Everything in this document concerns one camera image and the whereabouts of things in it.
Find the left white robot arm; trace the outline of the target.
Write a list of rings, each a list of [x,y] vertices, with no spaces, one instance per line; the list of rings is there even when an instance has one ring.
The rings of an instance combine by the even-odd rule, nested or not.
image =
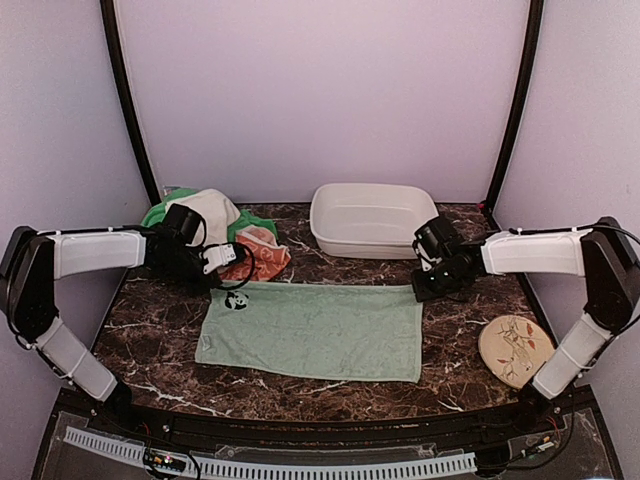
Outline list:
[[[1,311],[14,337],[61,379],[104,404],[101,417],[120,436],[141,427],[129,405],[130,388],[91,352],[62,319],[56,285],[67,277],[147,266],[186,282],[216,288],[217,271],[238,259],[230,243],[208,245],[193,209],[174,205],[151,227],[128,225],[86,230],[14,230],[1,261]]]

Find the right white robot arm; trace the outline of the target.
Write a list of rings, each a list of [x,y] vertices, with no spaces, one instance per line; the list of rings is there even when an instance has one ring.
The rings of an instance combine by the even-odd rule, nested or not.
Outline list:
[[[481,277],[571,279],[584,288],[577,320],[529,380],[529,395],[510,413],[521,434],[549,416],[550,401],[593,367],[611,343],[639,322],[639,238],[604,216],[573,227],[495,230],[466,240],[445,217],[414,233],[420,266],[411,275],[419,302],[457,293]]]

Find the mint green panda towel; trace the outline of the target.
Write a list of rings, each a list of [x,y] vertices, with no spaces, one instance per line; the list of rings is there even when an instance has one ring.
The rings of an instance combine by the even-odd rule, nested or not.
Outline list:
[[[211,294],[195,360],[336,381],[421,376],[422,306],[410,286],[250,282]]]

